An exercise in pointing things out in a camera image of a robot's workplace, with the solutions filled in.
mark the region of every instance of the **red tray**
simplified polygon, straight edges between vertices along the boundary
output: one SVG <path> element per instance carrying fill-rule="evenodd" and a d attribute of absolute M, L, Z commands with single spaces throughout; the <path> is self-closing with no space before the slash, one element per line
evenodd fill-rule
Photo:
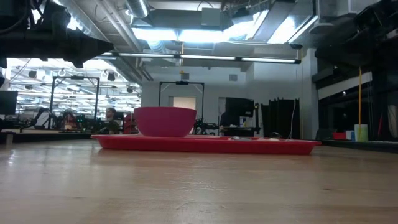
<path fill-rule="evenodd" d="M 308 155 L 320 142 L 286 140 L 280 141 L 232 141 L 229 137 L 187 136 L 185 138 L 158 138 L 141 135 L 94 135 L 105 149 L 173 152 L 217 152 L 248 154 Z"/>

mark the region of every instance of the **bowl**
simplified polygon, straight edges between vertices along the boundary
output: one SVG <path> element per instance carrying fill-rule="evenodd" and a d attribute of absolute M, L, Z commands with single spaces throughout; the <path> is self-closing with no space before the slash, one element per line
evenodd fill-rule
<path fill-rule="evenodd" d="M 138 130 L 150 137 L 185 137 L 192 130 L 197 111 L 176 107 L 142 107 L 134 110 Z"/>

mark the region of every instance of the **vent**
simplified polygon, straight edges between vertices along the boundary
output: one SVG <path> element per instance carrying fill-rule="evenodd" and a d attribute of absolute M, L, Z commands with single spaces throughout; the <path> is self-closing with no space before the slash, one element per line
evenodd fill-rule
<path fill-rule="evenodd" d="M 181 73 L 181 80 L 189 80 L 189 73 Z"/>
<path fill-rule="evenodd" d="M 232 81 L 232 82 L 236 82 L 238 80 L 238 75 L 230 74 L 229 75 L 229 80 Z"/>

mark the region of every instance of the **ceiling light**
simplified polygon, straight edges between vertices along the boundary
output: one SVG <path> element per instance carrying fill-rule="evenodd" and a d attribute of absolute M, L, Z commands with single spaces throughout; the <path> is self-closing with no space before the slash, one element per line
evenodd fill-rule
<path fill-rule="evenodd" d="M 207 55 L 181 55 L 181 58 L 189 59 L 207 59 L 207 60 L 235 60 L 235 57 L 224 57 L 224 56 L 207 56 Z"/>
<path fill-rule="evenodd" d="M 172 29 L 132 28 L 132 31 L 140 40 L 177 40 L 177 35 Z"/>
<path fill-rule="evenodd" d="M 285 19 L 267 41 L 269 44 L 284 44 L 295 34 L 295 22 L 292 17 Z"/>
<path fill-rule="evenodd" d="M 222 31 L 183 30 L 180 40 L 188 43 L 219 43 L 228 40 Z"/>
<path fill-rule="evenodd" d="M 120 53 L 122 57 L 142 57 L 142 58 L 174 58 L 172 54 L 145 54 L 145 53 Z"/>
<path fill-rule="evenodd" d="M 64 69 L 61 69 L 59 72 L 58 72 L 58 75 L 59 76 L 65 76 L 65 74 L 66 74 L 66 71 L 64 70 Z"/>
<path fill-rule="evenodd" d="M 289 43 L 295 41 L 298 37 L 300 37 L 315 21 L 317 21 L 319 16 L 314 16 L 304 27 L 302 27 L 292 38 L 289 39 Z"/>
<path fill-rule="evenodd" d="M 280 59 L 280 58 L 242 58 L 242 62 L 269 62 L 269 63 L 298 63 L 294 59 Z"/>
<path fill-rule="evenodd" d="M 266 19 L 267 15 L 268 15 L 268 12 L 269 12 L 268 10 L 264 10 L 262 12 L 258 12 L 258 13 L 260 13 L 260 15 L 257 16 L 257 19 L 255 19 L 255 22 L 253 24 L 253 27 L 251 28 L 251 30 L 246 35 L 246 40 L 252 39 L 254 37 L 254 35 L 259 30 L 261 24 L 264 22 L 264 19 Z"/>
<path fill-rule="evenodd" d="M 115 79 L 116 79 L 116 77 L 114 76 L 114 72 L 109 72 L 108 73 L 108 80 L 113 82 Z"/>

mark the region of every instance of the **computer monitor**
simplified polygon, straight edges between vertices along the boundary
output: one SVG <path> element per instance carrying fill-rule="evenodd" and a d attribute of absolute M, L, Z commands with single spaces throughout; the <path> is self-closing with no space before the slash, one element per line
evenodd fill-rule
<path fill-rule="evenodd" d="M 17 108 L 17 91 L 0 91 L 0 114 L 14 115 Z"/>
<path fill-rule="evenodd" d="M 254 100 L 227 97 L 225 101 L 225 111 L 233 112 L 237 116 L 252 118 L 254 113 Z"/>

